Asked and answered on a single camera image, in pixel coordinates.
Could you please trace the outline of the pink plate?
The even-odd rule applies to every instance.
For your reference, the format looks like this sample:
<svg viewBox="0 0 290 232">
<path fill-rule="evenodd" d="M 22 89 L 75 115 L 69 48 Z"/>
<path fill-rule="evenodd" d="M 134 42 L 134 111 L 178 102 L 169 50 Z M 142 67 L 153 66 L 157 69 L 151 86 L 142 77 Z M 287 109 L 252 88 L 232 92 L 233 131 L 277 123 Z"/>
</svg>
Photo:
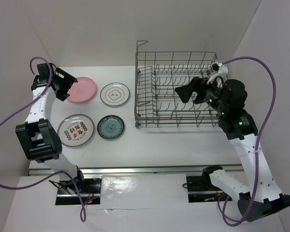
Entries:
<svg viewBox="0 0 290 232">
<path fill-rule="evenodd" d="M 78 77 L 69 89 L 67 100 L 72 103 L 85 103 L 90 101 L 96 94 L 97 85 L 88 77 Z"/>
</svg>

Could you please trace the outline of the white plate red characters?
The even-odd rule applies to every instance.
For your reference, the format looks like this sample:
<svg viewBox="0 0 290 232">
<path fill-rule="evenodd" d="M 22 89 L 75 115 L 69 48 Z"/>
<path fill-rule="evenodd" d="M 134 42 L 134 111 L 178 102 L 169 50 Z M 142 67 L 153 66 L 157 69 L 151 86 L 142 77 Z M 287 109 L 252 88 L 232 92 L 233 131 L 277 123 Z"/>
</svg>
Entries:
<svg viewBox="0 0 290 232">
<path fill-rule="evenodd" d="M 84 114 L 65 118 L 59 125 L 57 134 L 61 143 L 67 147 L 78 147 L 87 143 L 94 135 L 95 124 Z"/>
</svg>

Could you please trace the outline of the white plate green rim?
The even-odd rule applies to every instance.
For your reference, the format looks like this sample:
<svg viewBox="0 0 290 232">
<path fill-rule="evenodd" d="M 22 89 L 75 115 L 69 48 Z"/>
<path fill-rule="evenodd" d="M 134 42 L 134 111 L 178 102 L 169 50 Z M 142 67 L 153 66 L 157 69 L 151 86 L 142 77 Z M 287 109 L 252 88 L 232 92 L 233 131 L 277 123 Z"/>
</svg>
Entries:
<svg viewBox="0 0 290 232">
<path fill-rule="evenodd" d="M 129 88 L 119 82 L 105 85 L 100 92 L 101 101 L 108 106 L 121 106 L 130 98 Z"/>
</svg>

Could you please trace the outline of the teal blue floral plate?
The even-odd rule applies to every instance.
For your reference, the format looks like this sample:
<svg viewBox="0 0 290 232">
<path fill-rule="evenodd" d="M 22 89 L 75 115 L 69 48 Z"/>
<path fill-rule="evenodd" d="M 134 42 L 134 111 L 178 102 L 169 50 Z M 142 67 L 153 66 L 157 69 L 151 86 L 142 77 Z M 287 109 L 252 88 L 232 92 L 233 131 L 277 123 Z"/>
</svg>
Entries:
<svg viewBox="0 0 290 232">
<path fill-rule="evenodd" d="M 106 140 L 119 138 L 125 130 L 125 123 L 122 118 L 115 115 L 103 117 L 98 122 L 97 131 L 100 137 Z"/>
</svg>

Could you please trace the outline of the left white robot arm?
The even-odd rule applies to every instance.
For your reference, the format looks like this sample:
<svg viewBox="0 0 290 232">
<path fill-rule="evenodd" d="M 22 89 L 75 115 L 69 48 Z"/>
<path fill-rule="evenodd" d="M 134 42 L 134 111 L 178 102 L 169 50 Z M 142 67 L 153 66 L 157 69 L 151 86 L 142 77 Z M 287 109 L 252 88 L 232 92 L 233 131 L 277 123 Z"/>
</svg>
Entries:
<svg viewBox="0 0 290 232">
<path fill-rule="evenodd" d="M 62 153 L 60 137 L 50 122 L 55 99 L 66 100 L 76 78 L 52 63 L 38 64 L 37 69 L 38 75 L 31 86 L 34 103 L 15 133 L 28 160 L 43 163 L 58 173 L 59 188 L 82 192 L 86 187 L 83 173 Z"/>
</svg>

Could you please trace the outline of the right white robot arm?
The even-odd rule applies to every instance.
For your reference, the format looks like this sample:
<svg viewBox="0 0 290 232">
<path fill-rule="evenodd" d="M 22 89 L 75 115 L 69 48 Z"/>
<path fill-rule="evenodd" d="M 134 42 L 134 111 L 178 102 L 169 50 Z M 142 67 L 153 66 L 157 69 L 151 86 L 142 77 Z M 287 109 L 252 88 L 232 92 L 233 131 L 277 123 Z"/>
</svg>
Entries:
<svg viewBox="0 0 290 232">
<path fill-rule="evenodd" d="M 237 203 L 245 220 L 253 222 L 290 207 L 290 196 L 274 180 L 260 145 L 261 131 L 244 109 L 247 92 L 239 80 L 227 80 L 222 87 L 206 78 L 194 77 L 187 85 L 176 87 L 183 103 L 196 93 L 195 104 L 207 103 L 218 113 L 218 124 L 240 158 L 248 185 L 237 181 L 219 165 L 204 168 L 201 184 L 218 188 Z"/>
</svg>

